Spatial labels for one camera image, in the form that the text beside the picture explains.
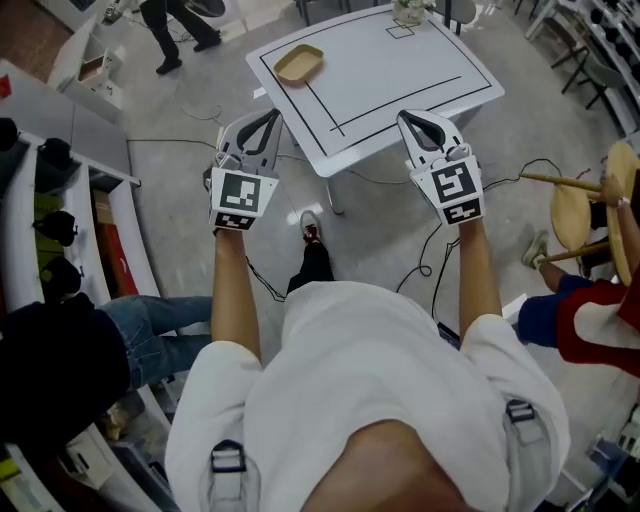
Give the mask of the row of black caps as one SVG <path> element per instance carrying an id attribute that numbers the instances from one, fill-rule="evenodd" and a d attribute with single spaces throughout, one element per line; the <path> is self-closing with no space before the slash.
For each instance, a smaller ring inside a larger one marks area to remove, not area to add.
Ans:
<path id="1" fill-rule="evenodd" d="M 605 38 L 616 48 L 627 47 L 621 56 L 626 62 L 640 63 L 640 6 L 635 0 L 589 0 L 594 24 L 603 29 Z"/>

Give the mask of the person's right forearm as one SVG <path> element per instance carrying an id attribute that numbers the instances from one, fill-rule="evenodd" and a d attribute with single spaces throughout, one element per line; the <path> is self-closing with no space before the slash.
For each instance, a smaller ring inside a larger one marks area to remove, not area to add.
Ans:
<path id="1" fill-rule="evenodd" d="M 489 241 L 481 218 L 459 226 L 459 328 L 461 344 L 475 320 L 500 316 L 502 305 Z"/>

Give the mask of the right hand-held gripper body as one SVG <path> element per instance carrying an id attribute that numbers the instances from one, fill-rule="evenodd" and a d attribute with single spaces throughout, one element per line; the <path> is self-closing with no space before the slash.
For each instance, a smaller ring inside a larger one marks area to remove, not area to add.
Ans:
<path id="1" fill-rule="evenodd" d="M 410 178 L 445 226 L 457 226 L 485 214 L 481 173 L 469 144 L 436 151 L 435 161 L 414 167 Z"/>

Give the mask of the white shelf unit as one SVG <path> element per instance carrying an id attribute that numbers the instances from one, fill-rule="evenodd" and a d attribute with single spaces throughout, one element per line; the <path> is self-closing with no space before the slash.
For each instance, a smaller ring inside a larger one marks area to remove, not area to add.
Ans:
<path id="1" fill-rule="evenodd" d="M 44 298 L 33 227 L 38 148 L 44 141 L 23 132 L 19 142 L 24 145 L 25 152 L 0 204 L 0 272 L 4 279 L 3 298 L 10 311 Z M 66 250 L 65 256 L 82 274 L 82 291 L 95 304 L 103 304 L 111 298 L 92 215 L 91 190 L 98 188 L 109 196 L 124 252 L 124 267 L 130 272 L 137 291 L 149 296 L 158 295 L 133 201 L 133 190 L 139 186 L 139 180 L 79 154 L 73 154 L 72 159 L 78 167 L 59 193 L 79 228 L 75 243 Z M 122 464 L 111 442 L 96 425 L 90 425 L 71 447 L 72 459 L 98 467 L 89 482 L 115 510 L 162 512 Z"/>

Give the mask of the white cabinet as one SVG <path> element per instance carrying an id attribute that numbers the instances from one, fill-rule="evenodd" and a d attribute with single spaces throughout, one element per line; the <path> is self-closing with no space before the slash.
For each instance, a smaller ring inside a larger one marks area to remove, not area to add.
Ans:
<path id="1" fill-rule="evenodd" d="M 132 176 L 127 136 L 120 127 L 0 59 L 0 88 L 4 86 L 9 95 L 0 96 L 0 117 L 13 119 L 20 130 L 40 139 L 64 140 L 74 154 L 97 168 L 140 184 Z"/>

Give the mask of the person's white shirt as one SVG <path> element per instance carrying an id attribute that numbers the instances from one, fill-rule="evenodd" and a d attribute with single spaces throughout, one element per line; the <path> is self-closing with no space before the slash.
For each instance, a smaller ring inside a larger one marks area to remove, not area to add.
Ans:
<path id="1" fill-rule="evenodd" d="M 502 317 L 444 341 L 414 301 L 377 286 L 313 282 L 285 302 L 267 365 L 217 341 L 190 372 L 165 470 L 180 512 L 300 512 L 348 438 L 383 420 L 413 428 L 483 512 L 534 512 L 570 447 L 564 403 Z"/>

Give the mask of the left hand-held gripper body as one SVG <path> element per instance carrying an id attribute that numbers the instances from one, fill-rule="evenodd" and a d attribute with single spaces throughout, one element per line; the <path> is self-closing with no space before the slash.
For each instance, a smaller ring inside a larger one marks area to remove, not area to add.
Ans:
<path id="1" fill-rule="evenodd" d="M 261 218 L 279 184 L 272 176 L 245 172 L 241 160 L 224 152 L 204 172 L 209 222 L 214 230 L 248 231 Z"/>

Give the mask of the open white cardboard box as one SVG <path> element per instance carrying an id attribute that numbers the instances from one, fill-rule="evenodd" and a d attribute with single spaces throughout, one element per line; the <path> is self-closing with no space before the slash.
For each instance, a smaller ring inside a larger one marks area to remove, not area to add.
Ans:
<path id="1" fill-rule="evenodd" d="M 100 56 L 84 61 L 76 79 L 79 90 L 121 110 L 123 92 L 122 87 L 116 83 L 116 75 L 122 64 L 120 55 L 110 49 L 106 49 Z"/>

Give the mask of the grey chair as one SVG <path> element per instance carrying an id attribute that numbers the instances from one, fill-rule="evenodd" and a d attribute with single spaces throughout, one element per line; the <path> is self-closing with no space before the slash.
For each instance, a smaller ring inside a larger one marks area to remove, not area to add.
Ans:
<path id="1" fill-rule="evenodd" d="M 575 61 L 577 67 L 563 86 L 561 94 L 564 95 L 577 80 L 577 77 L 583 74 L 584 79 L 578 81 L 577 85 L 590 84 L 595 90 L 595 96 L 585 106 L 587 110 L 597 101 L 605 101 L 605 93 L 607 90 L 618 90 L 626 85 L 619 71 L 603 64 L 597 56 L 586 47 L 569 50 L 563 57 L 557 59 L 551 65 L 551 68 L 555 69 L 560 67 L 570 60 Z"/>
<path id="2" fill-rule="evenodd" d="M 461 27 L 470 24 L 476 16 L 476 6 L 472 0 L 436 0 L 435 11 L 443 16 L 447 28 L 452 21 L 456 22 L 457 35 Z"/>

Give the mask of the black round chair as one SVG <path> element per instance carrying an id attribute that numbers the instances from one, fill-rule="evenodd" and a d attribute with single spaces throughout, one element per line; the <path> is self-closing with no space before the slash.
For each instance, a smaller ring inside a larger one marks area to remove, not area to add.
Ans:
<path id="1" fill-rule="evenodd" d="M 224 0 L 185 0 L 185 6 L 204 18 L 220 18 L 226 13 Z"/>

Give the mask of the black cap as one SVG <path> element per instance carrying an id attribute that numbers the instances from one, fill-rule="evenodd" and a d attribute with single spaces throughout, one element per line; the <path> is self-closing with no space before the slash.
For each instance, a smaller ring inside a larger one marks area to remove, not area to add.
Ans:
<path id="1" fill-rule="evenodd" d="M 11 118 L 0 117 L 0 152 L 9 151 L 18 141 L 19 131 Z"/>
<path id="2" fill-rule="evenodd" d="M 40 280 L 46 303 L 59 303 L 81 287 L 81 273 L 63 256 L 51 259 L 42 268 Z"/>
<path id="3" fill-rule="evenodd" d="M 32 224 L 40 234 L 57 241 L 63 247 L 73 244 L 78 234 L 76 219 L 66 211 L 55 211 Z"/>
<path id="4" fill-rule="evenodd" d="M 59 138 L 48 138 L 38 146 L 40 157 L 59 171 L 69 168 L 72 163 L 71 146 Z"/>

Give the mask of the person's leg in black trousers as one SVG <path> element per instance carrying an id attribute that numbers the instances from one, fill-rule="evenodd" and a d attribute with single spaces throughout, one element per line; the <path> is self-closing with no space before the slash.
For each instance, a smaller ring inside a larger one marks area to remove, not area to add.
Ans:
<path id="1" fill-rule="evenodd" d="M 319 241 L 307 242 L 299 272 L 288 284 L 287 294 L 311 282 L 331 282 L 335 277 L 326 247 Z"/>

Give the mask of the wooden stool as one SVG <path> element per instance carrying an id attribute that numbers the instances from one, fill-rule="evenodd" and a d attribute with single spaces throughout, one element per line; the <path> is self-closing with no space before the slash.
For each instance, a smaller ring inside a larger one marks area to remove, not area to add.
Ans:
<path id="1" fill-rule="evenodd" d="M 628 198 L 633 194 L 636 174 L 640 170 L 640 157 L 625 142 L 615 143 L 606 159 L 606 174 L 619 182 Z M 523 173 L 523 178 L 548 182 L 554 185 L 551 200 L 551 223 L 555 237 L 565 251 L 548 257 L 548 262 L 563 261 L 579 256 L 609 250 L 620 281 L 628 285 L 632 279 L 624 250 L 621 228 L 614 209 L 606 209 L 608 240 L 588 246 L 590 232 L 590 204 L 601 200 L 602 187 L 574 178 L 551 177 L 532 173 Z"/>

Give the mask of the red box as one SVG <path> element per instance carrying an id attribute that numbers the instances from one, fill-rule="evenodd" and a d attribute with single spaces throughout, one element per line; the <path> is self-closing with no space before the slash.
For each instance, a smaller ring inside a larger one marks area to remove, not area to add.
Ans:
<path id="1" fill-rule="evenodd" d="M 107 288 L 112 299 L 137 295 L 119 233 L 111 211 L 109 195 L 91 189 L 96 240 Z"/>

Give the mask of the person's neck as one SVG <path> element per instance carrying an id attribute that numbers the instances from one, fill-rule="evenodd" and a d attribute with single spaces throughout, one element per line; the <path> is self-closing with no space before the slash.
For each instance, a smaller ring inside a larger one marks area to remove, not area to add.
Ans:
<path id="1" fill-rule="evenodd" d="M 300 512 L 483 512 L 466 503 L 408 425 L 385 420 L 352 434 Z"/>

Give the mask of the person's white red shoe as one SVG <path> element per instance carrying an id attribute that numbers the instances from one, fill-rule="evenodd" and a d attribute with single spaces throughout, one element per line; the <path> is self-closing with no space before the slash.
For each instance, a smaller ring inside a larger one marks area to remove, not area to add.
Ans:
<path id="1" fill-rule="evenodd" d="M 306 244 L 321 243 L 322 230 L 320 220 L 312 210 L 304 210 L 299 217 L 299 225 Z"/>

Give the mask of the white table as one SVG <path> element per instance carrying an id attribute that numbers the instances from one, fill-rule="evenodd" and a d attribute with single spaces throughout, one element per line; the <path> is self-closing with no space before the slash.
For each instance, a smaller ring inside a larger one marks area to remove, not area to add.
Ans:
<path id="1" fill-rule="evenodd" d="M 300 45 L 323 54 L 319 71 L 300 86 L 276 65 Z M 401 138 L 397 114 L 420 109 L 465 125 L 505 90 L 486 66 L 432 15 L 418 25 L 396 19 L 390 5 L 345 14 L 249 53 L 246 62 L 315 173 L 333 212 L 339 172 Z"/>

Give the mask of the tan oval tray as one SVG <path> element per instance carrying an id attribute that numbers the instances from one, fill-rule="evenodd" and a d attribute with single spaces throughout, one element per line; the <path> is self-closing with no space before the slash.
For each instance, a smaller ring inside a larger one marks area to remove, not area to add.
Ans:
<path id="1" fill-rule="evenodd" d="M 318 74 L 324 64 L 324 52 L 308 44 L 300 44 L 273 66 L 276 78 L 284 85 L 299 88 Z"/>

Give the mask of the person's left forearm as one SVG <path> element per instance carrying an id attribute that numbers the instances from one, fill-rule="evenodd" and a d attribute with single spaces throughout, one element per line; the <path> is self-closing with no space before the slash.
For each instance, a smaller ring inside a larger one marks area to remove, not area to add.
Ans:
<path id="1" fill-rule="evenodd" d="M 243 233 L 220 228 L 215 231 L 215 239 L 212 341 L 236 343 L 261 362 L 259 324 Z"/>

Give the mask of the white flower pot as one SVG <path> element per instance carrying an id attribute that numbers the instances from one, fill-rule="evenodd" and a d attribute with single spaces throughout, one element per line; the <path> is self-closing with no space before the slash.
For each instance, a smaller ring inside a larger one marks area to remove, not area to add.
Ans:
<path id="1" fill-rule="evenodd" d="M 435 6 L 437 0 L 393 0 L 394 18 L 407 25 L 419 25 L 424 21 L 426 12 Z"/>

